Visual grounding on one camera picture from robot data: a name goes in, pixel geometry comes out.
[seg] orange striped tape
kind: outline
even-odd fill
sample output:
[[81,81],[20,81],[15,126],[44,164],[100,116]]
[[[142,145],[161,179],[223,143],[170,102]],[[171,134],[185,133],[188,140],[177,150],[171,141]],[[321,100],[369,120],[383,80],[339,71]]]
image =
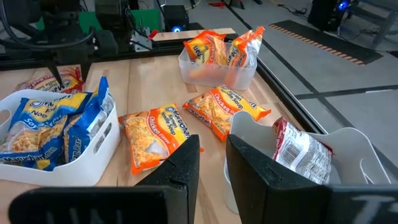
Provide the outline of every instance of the orange striped tape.
[[308,39],[308,38],[306,38],[306,37],[303,37],[303,36],[298,35],[298,34],[296,34],[296,33],[294,33],[294,32],[291,32],[291,31],[289,31],[289,30],[287,30],[287,29],[285,29],[285,28],[283,28],[283,27],[279,27],[279,26],[277,26],[277,25],[275,25],[275,24],[271,24],[269,27],[271,27],[271,28],[273,28],[273,29],[276,29],[276,30],[279,30],[279,31],[282,31],[283,33],[285,33],[285,34],[287,34],[287,35],[289,35],[289,36],[292,36],[292,37],[294,37],[294,38],[296,38],[296,39],[299,39],[299,40],[301,40],[301,41],[304,41],[304,42],[306,42],[307,44],[311,44],[311,45],[313,45],[313,46],[315,46],[315,47],[318,47],[319,49],[326,50],[327,52],[329,52],[329,53],[331,53],[331,54],[334,54],[334,55],[336,55],[336,56],[339,56],[339,57],[341,57],[341,58],[343,58],[343,59],[345,59],[345,60],[348,60],[348,61],[350,61],[350,62],[353,62],[353,63],[355,63],[355,64],[357,64],[357,65],[365,65],[365,64],[363,63],[363,61],[361,61],[361,60],[359,60],[359,59],[357,59],[357,58],[353,58],[353,57],[351,57],[351,56],[349,56],[349,55],[346,55],[346,54],[344,54],[344,53],[342,53],[342,52],[339,52],[339,51],[337,51],[337,50],[334,50],[334,49],[332,49],[332,48],[330,48],[330,47],[328,47],[328,46],[324,46],[324,45],[322,45],[322,44],[319,44],[319,43],[317,43],[317,42],[315,42],[315,41],[313,41],[313,40],[310,40],[310,39]]

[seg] blue light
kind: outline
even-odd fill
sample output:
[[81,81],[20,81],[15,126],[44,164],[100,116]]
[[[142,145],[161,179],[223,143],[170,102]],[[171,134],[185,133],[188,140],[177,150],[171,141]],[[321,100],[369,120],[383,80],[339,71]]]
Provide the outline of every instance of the blue light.
[[348,1],[342,1],[339,5],[338,5],[338,10],[342,11],[342,10],[346,10],[348,7]]
[[172,28],[172,32],[181,32],[181,31],[183,31],[183,29],[180,26],[175,26]]

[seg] black equipment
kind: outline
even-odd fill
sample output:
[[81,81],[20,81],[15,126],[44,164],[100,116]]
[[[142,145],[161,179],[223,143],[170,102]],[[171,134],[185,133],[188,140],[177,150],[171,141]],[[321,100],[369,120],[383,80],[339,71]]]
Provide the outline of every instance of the black equipment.
[[226,158],[242,224],[398,221],[394,185],[318,185],[233,134]]
[[199,136],[190,136],[134,187],[42,188],[15,198],[12,224],[193,224],[199,181]]
[[314,0],[308,22],[321,31],[337,31],[349,0]]
[[184,6],[163,7],[166,32],[178,32],[188,30],[189,17]]
[[[109,57],[128,52],[135,20],[128,0],[96,0],[96,16],[104,30],[90,28],[84,34],[79,24],[80,0],[0,0],[0,15],[10,38],[0,40],[11,59],[40,60],[53,73],[60,86],[57,65],[80,64],[83,81],[98,55]],[[30,23],[42,17],[45,29]],[[29,38],[18,38],[11,27]]]

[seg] metal frame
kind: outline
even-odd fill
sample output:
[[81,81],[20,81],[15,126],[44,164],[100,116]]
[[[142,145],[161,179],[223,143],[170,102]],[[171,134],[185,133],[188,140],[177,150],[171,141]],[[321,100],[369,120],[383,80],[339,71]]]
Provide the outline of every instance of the metal frame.
[[[148,52],[127,52],[121,53],[113,57],[98,57],[95,62],[107,62],[114,60],[127,60],[136,58],[159,57],[166,55],[178,55],[184,48],[183,41],[188,39],[165,40],[157,42],[158,46],[154,46],[152,51]],[[11,60],[6,55],[0,55],[0,71],[18,70],[27,68],[39,68],[44,64],[40,60]],[[319,125],[310,113],[299,103],[299,101],[291,94],[288,89],[279,81],[279,79],[269,70],[269,68],[257,58],[257,73],[270,86],[272,91],[277,95],[285,107],[290,111],[298,123],[305,131],[318,134],[326,134],[326,131]]]
[[378,45],[383,41],[386,35],[398,34],[398,30],[390,30],[390,28],[394,25],[395,21],[398,18],[398,4],[389,1],[374,1],[374,0],[360,0],[359,2],[370,4],[374,7],[389,12],[387,17],[382,17],[373,12],[362,9],[357,5],[352,5],[349,8],[349,11],[354,16],[358,16],[380,27],[379,33],[374,37],[372,41],[371,44],[372,49],[378,47]]

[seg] black cable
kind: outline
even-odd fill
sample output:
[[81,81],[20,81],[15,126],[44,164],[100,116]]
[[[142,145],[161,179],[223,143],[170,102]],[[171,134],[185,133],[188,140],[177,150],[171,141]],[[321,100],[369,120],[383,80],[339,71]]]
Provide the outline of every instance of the black cable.
[[288,6],[288,5],[285,5],[285,4],[278,4],[278,6],[288,10],[291,14],[293,14],[293,15],[301,18],[301,19],[304,19],[304,20],[308,19],[308,17],[306,16],[306,13],[307,13],[308,9],[306,7],[302,8],[301,10],[298,10],[298,9],[292,7],[292,6]]
[[166,25],[166,27],[167,27],[168,30],[171,30],[171,28],[170,28],[170,26],[169,26],[169,23],[167,23],[166,17],[164,16],[164,11],[163,11],[162,7],[160,6],[159,0],[156,0],[156,3],[157,3],[157,6],[159,7],[160,12],[161,12],[162,15],[163,15],[164,24]]
[[8,19],[7,19],[7,14],[6,14],[6,7],[4,5],[4,0],[0,0],[0,17],[2,20],[2,24],[4,29],[6,30],[7,34],[10,36],[10,38],[15,41],[15,43],[19,44],[22,47],[26,47],[28,49],[37,49],[37,50],[57,50],[57,49],[64,49],[64,48],[68,48],[68,47],[73,47],[75,45],[78,44],[82,44],[84,42],[89,41],[90,39],[92,39],[94,37],[94,29],[92,27],[90,27],[90,32],[89,34],[80,39],[80,40],[76,40],[70,43],[66,43],[66,44],[52,44],[52,45],[37,45],[37,44],[29,44],[27,42],[21,41],[17,35],[15,35],[14,31],[12,31],[9,23],[8,23]]

